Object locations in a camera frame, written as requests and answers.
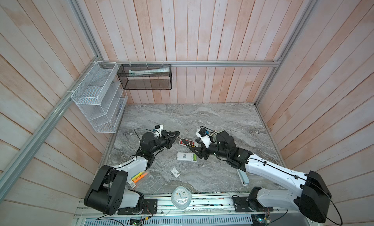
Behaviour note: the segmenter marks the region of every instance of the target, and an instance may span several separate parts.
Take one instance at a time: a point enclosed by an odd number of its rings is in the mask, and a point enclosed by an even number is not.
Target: gray floor
[[[196,139],[196,129],[206,126],[214,130],[226,130],[234,137],[235,144],[255,154],[280,164],[255,106],[251,103],[224,104],[148,104],[127,105],[108,165],[117,165],[129,160],[139,147],[134,128],[153,129],[164,125],[167,131],[180,131],[182,138]],[[137,130],[141,135],[146,131]],[[150,176],[135,190],[142,193],[171,193],[177,186],[192,192],[250,191],[254,186],[267,189],[282,189],[281,186],[255,174],[248,174],[250,184],[242,186],[237,171],[224,161],[210,156],[197,162],[177,161],[177,152],[190,152],[175,143],[169,150],[156,156],[149,168]],[[174,177],[172,168],[180,172]]]

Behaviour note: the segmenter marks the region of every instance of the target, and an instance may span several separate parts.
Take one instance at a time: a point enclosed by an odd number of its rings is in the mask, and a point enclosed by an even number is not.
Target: wood panel
[[[0,22],[2,172],[95,54],[68,0],[0,0]],[[2,223],[68,225],[107,142],[72,105],[0,204]]]
[[[320,0],[259,104],[287,167],[320,173],[345,225],[373,221],[373,5]]]
[[[273,60],[279,57],[308,1],[78,0],[78,3],[100,51],[105,51],[105,60]],[[254,102],[268,70],[267,67],[178,67],[172,69],[171,90],[131,90],[130,94],[137,104]]]

